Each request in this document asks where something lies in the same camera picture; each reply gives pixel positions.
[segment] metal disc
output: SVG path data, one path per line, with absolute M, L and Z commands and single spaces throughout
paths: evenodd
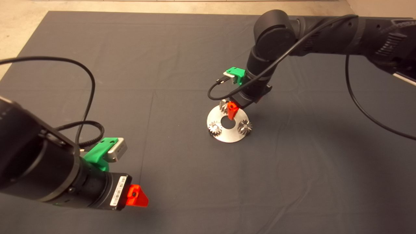
M 210 123 L 212 122 L 219 122 L 221 123 L 221 119 L 224 116 L 228 116 L 226 113 L 223 113 L 218 106 L 215 106 L 208 114 L 207 118 L 207 127 L 209 127 Z M 217 140 L 226 142 L 226 143 L 233 143 L 237 142 L 245 137 L 245 135 L 240 134 L 238 132 L 238 123 L 242 120 L 249 120 L 247 114 L 242 110 L 239 109 L 237 114 L 234 117 L 235 126 L 232 129 L 222 128 L 221 133 L 218 136 L 213 136 Z

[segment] cable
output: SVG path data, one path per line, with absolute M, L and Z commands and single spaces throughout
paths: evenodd
M 77 122 L 73 122 L 73 123 L 69 123 L 69 124 L 59 126 L 59 127 L 55 128 L 55 130 L 62 131 L 62 130 L 65 130 L 65 129 L 73 128 L 73 127 L 84 125 L 84 124 L 92 125 L 92 126 L 98 128 L 98 130 L 100 130 L 100 135 L 97 136 L 94 139 L 89 140 L 89 141 L 79 143 L 78 144 L 79 147 L 84 148 L 84 147 L 93 145 L 95 143 L 98 143 L 104 136 L 104 126 L 101 125 L 100 123 L 96 122 L 96 121 L 92 121 L 92 120 L 77 121 Z
M 249 85 L 251 85 L 252 83 L 258 81 L 264 74 L 266 74 L 268 71 L 270 71 L 270 69 L 272 69 L 274 66 L 278 65 L 284 58 L 286 58 L 291 52 L 293 52 L 295 49 L 297 49 L 304 41 L 306 41 L 307 39 L 309 39 L 312 35 L 314 35 L 315 33 L 319 32 L 320 30 L 322 30 L 323 28 L 327 27 L 328 25 L 331 25 L 335 22 L 341 21 L 341 20 L 349 20 L 352 18 L 356 18 L 358 17 L 357 15 L 344 15 L 344 16 L 340 16 L 337 18 L 334 18 L 332 20 L 328 20 L 327 22 L 319 25 L 318 27 L 314 28 L 312 31 L 310 31 L 309 33 L 307 33 L 304 37 L 302 37 L 301 39 L 299 39 L 299 41 L 297 41 L 291 48 L 289 48 L 282 56 L 280 56 L 277 60 L 275 60 L 269 67 L 267 67 L 264 71 L 262 71 L 259 75 L 257 75 L 255 78 L 253 78 L 252 80 L 250 80 L 249 82 L 241 85 L 240 87 L 234 89 L 233 91 L 231 91 L 229 94 L 222 96 L 222 97 L 212 97 L 211 96 L 211 91 L 214 89 L 215 86 L 221 84 L 218 81 L 213 84 L 211 86 L 211 88 L 208 90 L 208 98 L 211 100 L 215 100 L 215 101 L 219 101 L 222 99 L 226 99 L 229 98 L 231 96 L 233 96 L 234 94 L 240 92 L 241 90 L 245 89 L 246 87 L 248 87 Z
M 69 63 L 75 64 L 75 65 L 81 67 L 82 69 L 84 69 L 84 71 L 87 72 L 87 74 L 89 75 L 89 78 L 91 80 L 91 92 L 89 94 L 87 107 L 85 108 L 85 112 L 84 112 L 84 115 L 82 117 L 82 121 L 85 121 L 87 119 L 87 115 L 88 115 L 89 109 L 91 108 L 92 100 L 94 98 L 95 79 L 94 79 L 94 75 L 92 74 L 92 72 L 84 64 L 82 64 L 82 63 L 80 63 L 76 60 L 72 60 L 72 59 L 68 59 L 68 58 L 62 58 L 62 57 L 28 56 L 28 57 L 16 57 L 16 58 L 3 59 L 3 60 L 0 60 L 0 65 L 7 64 L 7 63 L 14 63 L 14 62 L 25 62 L 25 61 L 36 61 L 36 60 L 69 62 Z M 77 130 L 77 134 L 75 135 L 75 144 L 79 144 L 79 137 L 81 136 L 82 126 L 83 126 L 83 124 L 81 124 L 79 126 L 79 128 Z
M 357 99 L 356 99 L 356 97 L 355 97 L 355 95 L 354 95 L 354 93 L 352 92 L 352 88 L 351 88 L 351 83 L 349 82 L 349 55 L 347 55 L 346 57 L 345 57 L 345 80 L 346 80 L 346 82 L 347 82 L 347 87 L 348 87 L 348 92 L 349 92 L 349 95 L 351 96 L 351 98 L 352 98 L 352 100 L 353 100 L 353 102 L 354 102 L 354 104 L 358 107 L 358 109 L 367 117 L 367 118 L 369 118 L 371 121 L 373 121 L 376 125 L 378 125 L 378 126 L 380 126 L 380 127 L 382 127 L 382 128 L 384 128 L 385 130 L 387 130 L 387 131 L 390 131 L 390 132 L 392 132 L 392 133 L 394 133 L 394 134 L 397 134 L 397 135 L 399 135 L 399 136 L 402 136 L 402 137 L 405 137 L 405 138 L 409 138 L 409 139 L 412 139 L 412 140 L 416 140 L 416 137 L 415 136 L 412 136 L 412 135 L 408 135 L 408 134 L 406 134 L 406 133 L 402 133 L 402 132 L 399 132 L 399 131 L 396 131 L 396 130 L 394 130 L 394 129 L 392 129 L 392 128 L 390 128 L 390 127 L 388 127 L 388 126 L 386 126 L 386 125 L 384 125 L 384 124 L 382 124 L 382 123 L 380 123 L 378 120 L 376 120 L 375 118 L 373 118 L 369 113 L 367 113 L 364 109 L 363 109 L 363 107 L 358 103 L 358 101 L 357 101 Z

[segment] table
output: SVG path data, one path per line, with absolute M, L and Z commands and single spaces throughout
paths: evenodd
M 250 136 L 225 144 L 207 133 L 217 102 L 206 91 L 224 70 L 245 67 L 257 17 L 49 12 L 20 56 L 69 57 L 92 70 L 88 119 L 126 139 L 110 170 L 133 176 L 150 205 L 68 209 L 0 194 L 0 232 L 416 232 L 416 143 L 354 106 L 343 56 L 285 59 L 271 93 L 245 109 Z M 416 134 L 414 87 L 364 57 L 353 56 L 350 70 L 368 112 Z M 81 119 L 89 87 L 74 65 L 27 62 L 11 66 L 0 95 L 58 126 Z M 82 138 L 95 134 L 85 127 Z

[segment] white label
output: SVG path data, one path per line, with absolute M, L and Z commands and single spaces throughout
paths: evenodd
M 126 183 L 127 176 L 120 176 L 119 182 L 117 183 L 116 190 L 114 191 L 113 198 L 111 199 L 110 206 L 117 206 L 119 202 L 121 192 L 123 192 L 124 184 Z

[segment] center hole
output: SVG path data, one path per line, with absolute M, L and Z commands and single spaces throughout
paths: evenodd
M 230 120 L 228 116 L 221 119 L 221 125 L 226 129 L 232 129 L 235 126 L 235 120 Z

